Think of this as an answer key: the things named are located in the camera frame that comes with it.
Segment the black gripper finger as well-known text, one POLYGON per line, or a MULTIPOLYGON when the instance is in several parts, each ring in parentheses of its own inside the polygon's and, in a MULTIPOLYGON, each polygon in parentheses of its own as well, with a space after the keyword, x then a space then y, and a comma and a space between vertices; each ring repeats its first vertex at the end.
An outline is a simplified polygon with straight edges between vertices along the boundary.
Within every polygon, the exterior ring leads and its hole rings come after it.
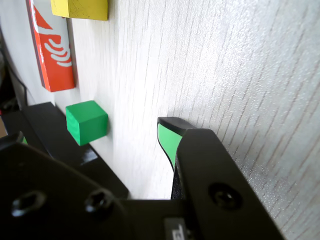
POLYGON ((211 129, 159 117, 157 139, 174 169, 172 195, 186 201, 197 240, 283 238, 211 129))
POLYGON ((19 141, 0 140, 3 240, 131 240, 118 199, 66 164, 19 141))

